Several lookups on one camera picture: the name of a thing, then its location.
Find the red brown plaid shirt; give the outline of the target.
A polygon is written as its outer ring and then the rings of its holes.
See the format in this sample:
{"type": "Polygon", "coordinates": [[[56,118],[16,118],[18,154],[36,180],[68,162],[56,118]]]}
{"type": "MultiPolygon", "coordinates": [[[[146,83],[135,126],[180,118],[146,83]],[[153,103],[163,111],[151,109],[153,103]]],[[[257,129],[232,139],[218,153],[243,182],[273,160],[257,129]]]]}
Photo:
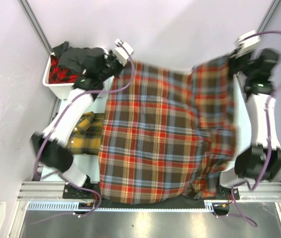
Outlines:
{"type": "Polygon", "coordinates": [[[214,197],[236,148],[229,57],[190,73],[134,61],[112,89],[98,154],[102,198],[149,204],[214,197]]]}

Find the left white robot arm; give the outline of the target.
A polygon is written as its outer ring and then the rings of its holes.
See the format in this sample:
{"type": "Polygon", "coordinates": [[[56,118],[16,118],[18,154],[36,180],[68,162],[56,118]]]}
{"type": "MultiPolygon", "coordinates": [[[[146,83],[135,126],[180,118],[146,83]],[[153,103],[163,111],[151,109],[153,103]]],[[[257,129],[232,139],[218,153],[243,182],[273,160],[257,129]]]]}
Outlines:
{"type": "Polygon", "coordinates": [[[90,177],[80,171],[67,144],[74,127],[99,93],[105,93],[103,82],[119,76],[133,50],[118,46],[106,51],[93,48],[88,53],[88,65],[83,75],[76,78],[66,100],[65,108],[43,132],[34,132],[31,142],[36,154],[34,167],[39,163],[56,169],[60,176],[74,187],[74,193],[86,198],[91,192],[90,177]]]}

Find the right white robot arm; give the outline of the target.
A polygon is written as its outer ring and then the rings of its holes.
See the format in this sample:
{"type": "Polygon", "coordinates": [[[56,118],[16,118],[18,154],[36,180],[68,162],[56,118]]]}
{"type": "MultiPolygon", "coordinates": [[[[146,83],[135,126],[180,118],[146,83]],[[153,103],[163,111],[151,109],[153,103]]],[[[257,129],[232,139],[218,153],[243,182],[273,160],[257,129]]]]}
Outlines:
{"type": "Polygon", "coordinates": [[[250,146],[240,153],[234,168],[222,172],[220,181],[210,186],[210,193],[222,199],[228,188],[237,187],[254,179],[250,186],[254,190],[263,181],[272,181],[281,169],[281,145],[277,138],[275,124],[275,87],[270,80],[274,67],[279,63],[280,54],[270,48],[260,51],[252,59],[252,52],[240,57],[234,55],[229,60],[229,74],[242,73],[246,79],[242,92],[251,124],[250,146]]]}

